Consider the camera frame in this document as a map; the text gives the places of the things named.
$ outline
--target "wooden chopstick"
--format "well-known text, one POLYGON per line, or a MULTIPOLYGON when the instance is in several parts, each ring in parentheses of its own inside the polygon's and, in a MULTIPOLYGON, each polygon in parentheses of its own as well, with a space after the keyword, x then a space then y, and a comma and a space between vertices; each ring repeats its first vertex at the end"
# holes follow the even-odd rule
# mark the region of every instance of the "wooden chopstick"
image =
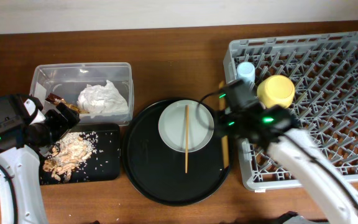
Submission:
POLYGON ((186 152, 185 152, 185 173, 187 174, 187 164, 189 157, 189 105, 186 105, 186 152))
MULTIPOLYGON (((224 86, 224 81, 219 83, 219 89, 224 86)), ((219 110, 226 109, 226 102, 224 98, 219 99, 219 110)), ((222 137, 222 153, 223 153, 223 167, 227 168, 229 166, 229 142, 227 140, 227 136, 222 137)))

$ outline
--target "green led light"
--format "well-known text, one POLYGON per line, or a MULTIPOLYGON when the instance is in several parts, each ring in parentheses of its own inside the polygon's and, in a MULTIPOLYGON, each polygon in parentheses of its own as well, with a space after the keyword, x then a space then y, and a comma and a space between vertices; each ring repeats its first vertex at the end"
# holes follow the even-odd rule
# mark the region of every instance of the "green led light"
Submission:
POLYGON ((263 118, 262 121, 263 121, 263 123, 271 123, 272 121, 274 121, 274 119, 271 117, 266 117, 266 118, 263 118))

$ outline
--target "plastic grid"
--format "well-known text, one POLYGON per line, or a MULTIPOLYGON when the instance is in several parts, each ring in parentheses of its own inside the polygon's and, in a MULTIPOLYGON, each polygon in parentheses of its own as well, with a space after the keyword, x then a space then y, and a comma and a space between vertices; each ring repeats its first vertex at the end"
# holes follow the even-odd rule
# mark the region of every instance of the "plastic grid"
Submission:
MULTIPOLYGON (((290 78, 296 88, 291 112, 343 175, 358 174, 358 32, 235 40, 230 46, 231 76, 239 63, 247 61, 255 66, 256 85, 271 75, 290 78)), ((250 154, 250 180, 267 183, 258 188, 294 179, 261 147, 249 147, 251 151, 244 153, 250 154)))

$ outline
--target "cable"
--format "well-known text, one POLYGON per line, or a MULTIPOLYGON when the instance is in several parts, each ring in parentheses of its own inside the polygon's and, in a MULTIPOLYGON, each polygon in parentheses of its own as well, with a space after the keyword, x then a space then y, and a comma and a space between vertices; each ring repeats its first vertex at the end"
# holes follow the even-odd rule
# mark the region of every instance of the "cable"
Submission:
POLYGON ((281 134, 287 138, 292 144, 294 144, 300 151, 302 151, 305 155, 307 155, 312 162, 314 162, 317 166, 319 166, 322 170, 325 171, 325 173, 328 174, 328 176, 330 176, 330 178, 332 178, 335 183, 338 184, 338 186, 341 188, 341 190, 346 194, 346 196, 349 198, 349 200, 351 201, 351 203, 353 204, 353 207, 358 211, 358 203, 357 200, 353 197, 353 195, 350 193, 350 191, 348 191, 348 189, 346 188, 346 186, 327 168, 325 167, 322 163, 320 163, 320 161, 315 158, 314 156, 312 156, 311 154, 308 153, 308 151, 306 149, 303 149, 295 140, 293 140, 292 138, 290 138, 287 134, 282 133, 281 134))
MULTIPOLYGON (((202 126, 204 126, 204 128, 208 128, 208 130, 214 130, 214 127, 211 128, 211 126, 207 125, 204 123, 204 121, 200 118, 200 105, 203 103, 203 101, 205 99, 207 99, 208 97, 210 96, 213 96, 213 95, 216 95, 218 94, 219 92, 218 91, 215 91, 215 92, 212 92, 212 93, 208 93, 207 95, 205 95, 204 97, 202 97, 202 99, 200 99, 198 101, 198 104, 197 104, 197 108, 196 108, 196 119, 198 120, 198 122, 200 122, 200 124, 202 126)), ((213 114, 213 119, 214 119, 214 122, 216 121, 216 111, 214 110, 214 114, 213 114)))

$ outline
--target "yellow cup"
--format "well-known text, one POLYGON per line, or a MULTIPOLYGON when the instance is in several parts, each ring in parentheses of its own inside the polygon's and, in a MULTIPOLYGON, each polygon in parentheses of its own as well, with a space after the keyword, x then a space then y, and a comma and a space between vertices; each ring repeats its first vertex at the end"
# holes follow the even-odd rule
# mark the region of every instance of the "yellow cup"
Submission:
POLYGON ((291 105, 295 95, 292 81, 283 75, 272 75, 265 79, 257 90, 259 100, 267 107, 280 105, 287 108, 291 105))

